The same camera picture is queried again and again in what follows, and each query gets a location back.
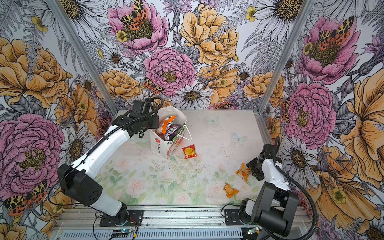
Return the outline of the purple Fox's candy bag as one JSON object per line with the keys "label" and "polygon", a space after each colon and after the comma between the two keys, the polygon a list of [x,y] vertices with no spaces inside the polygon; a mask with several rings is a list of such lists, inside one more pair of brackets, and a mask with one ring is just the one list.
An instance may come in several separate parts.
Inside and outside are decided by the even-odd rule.
{"label": "purple Fox's candy bag", "polygon": [[176,137],[176,135],[177,135],[177,133],[178,133],[178,131],[179,131],[180,128],[181,128],[180,125],[171,125],[171,126],[166,130],[166,133],[163,134],[162,139],[163,139],[164,141],[172,141],[172,140]]}

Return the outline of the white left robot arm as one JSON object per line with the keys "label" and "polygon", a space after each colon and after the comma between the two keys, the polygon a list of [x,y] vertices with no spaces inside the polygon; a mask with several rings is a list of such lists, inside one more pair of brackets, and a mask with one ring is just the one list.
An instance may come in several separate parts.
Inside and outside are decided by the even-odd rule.
{"label": "white left robot arm", "polygon": [[110,156],[132,136],[142,138],[145,131],[159,126],[158,111],[163,103],[160,97],[135,100],[133,108],[117,116],[107,132],[85,154],[70,165],[61,165],[58,177],[62,193],[124,222],[128,218],[126,205],[111,197],[96,182],[96,176]]}

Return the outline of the white floral paper bag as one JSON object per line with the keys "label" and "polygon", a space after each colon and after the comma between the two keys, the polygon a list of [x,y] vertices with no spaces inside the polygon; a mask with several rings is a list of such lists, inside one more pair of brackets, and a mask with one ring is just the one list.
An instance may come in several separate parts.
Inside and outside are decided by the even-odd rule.
{"label": "white floral paper bag", "polygon": [[168,106],[160,109],[158,116],[159,126],[150,131],[151,149],[167,160],[184,139],[191,141],[192,136],[187,127],[187,116],[179,109]]}

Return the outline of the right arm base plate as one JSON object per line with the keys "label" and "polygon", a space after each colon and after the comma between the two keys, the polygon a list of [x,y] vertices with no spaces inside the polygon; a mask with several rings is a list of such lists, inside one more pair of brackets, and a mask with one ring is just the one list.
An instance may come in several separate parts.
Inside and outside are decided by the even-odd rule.
{"label": "right arm base plate", "polygon": [[240,208],[225,208],[223,214],[226,226],[245,226],[251,221],[251,217]]}

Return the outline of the orange mango snack packet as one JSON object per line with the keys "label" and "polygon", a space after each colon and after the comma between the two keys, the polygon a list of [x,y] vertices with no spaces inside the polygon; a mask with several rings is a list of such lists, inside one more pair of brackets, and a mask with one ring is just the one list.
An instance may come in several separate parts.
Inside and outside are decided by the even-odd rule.
{"label": "orange mango snack packet", "polygon": [[175,118],[177,116],[175,115],[172,115],[172,116],[169,116],[169,117],[166,117],[162,123],[159,125],[159,127],[156,129],[156,133],[159,135],[159,134],[162,134],[162,135],[165,135],[168,128],[173,124]]}

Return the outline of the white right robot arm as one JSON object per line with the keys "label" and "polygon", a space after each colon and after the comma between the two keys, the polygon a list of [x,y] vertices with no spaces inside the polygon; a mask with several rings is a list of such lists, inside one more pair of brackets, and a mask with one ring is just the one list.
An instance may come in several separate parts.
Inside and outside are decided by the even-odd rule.
{"label": "white right robot arm", "polygon": [[251,169],[252,176],[264,183],[257,199],[246,201],[245,214],[251,217],[251,223],[273,234],[287,237],[299,200],[281,173],[277,147],[265,144],[260,155],[250,161],[247,167]]}

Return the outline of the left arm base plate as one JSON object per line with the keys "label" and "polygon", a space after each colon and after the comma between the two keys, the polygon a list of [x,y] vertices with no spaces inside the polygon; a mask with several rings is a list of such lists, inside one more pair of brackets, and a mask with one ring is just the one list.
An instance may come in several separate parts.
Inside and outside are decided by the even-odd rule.
{"label": "left arm base plate", "polygon": [[103,214],[100,227],[140,227],[142,225],[143,210],[126,210],[116,216]]}

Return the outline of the orange wrapper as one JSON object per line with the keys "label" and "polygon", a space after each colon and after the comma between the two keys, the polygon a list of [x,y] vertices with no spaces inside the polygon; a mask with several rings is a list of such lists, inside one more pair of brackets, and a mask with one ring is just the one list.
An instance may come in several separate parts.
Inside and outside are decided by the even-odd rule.
{"label": "orange wrapper", "polygon": [[252,174],[252,169],[245,163],[242,163],[241,167],[236,171],[236,175],[242,178],[244,182],[248,182],[249,176]]}

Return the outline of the small red snack packet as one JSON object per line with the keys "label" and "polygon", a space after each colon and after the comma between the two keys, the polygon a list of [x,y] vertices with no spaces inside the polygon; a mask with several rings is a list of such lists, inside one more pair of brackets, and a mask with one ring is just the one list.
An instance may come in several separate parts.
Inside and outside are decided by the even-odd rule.
{"label": "small red snack packet", "polygon": [[182,150],[184,153],[185,160],[198,156],[196,153],[195,145],[190,145],[190,146],[184,147],[184,148],[182,148]]}

